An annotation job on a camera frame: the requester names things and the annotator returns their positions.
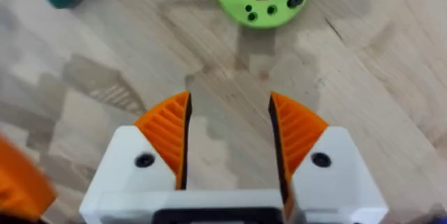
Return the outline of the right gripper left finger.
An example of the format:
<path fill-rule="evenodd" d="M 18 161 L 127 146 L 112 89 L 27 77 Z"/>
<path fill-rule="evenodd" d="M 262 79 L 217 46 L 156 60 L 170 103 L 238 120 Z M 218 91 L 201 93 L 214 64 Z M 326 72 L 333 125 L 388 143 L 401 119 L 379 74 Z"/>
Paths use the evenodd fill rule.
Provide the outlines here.
<path fill-rule="evenodd" d="M 80 205 L 86 223 L 151 223 L 168 208 L 186 189 L 191 113 L 184 91 L 114 132 Z"/>

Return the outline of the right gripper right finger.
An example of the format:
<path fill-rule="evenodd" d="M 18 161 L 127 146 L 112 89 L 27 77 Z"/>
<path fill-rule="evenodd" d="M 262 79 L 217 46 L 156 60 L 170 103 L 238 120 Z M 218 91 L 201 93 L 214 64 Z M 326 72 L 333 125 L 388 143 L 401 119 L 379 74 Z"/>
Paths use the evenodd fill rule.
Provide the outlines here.
<path fill-rule="evenodd" d="M 279 187 L 289 223 L 382 223 L 388 205 L 347 129 L 270 94 Z"/>

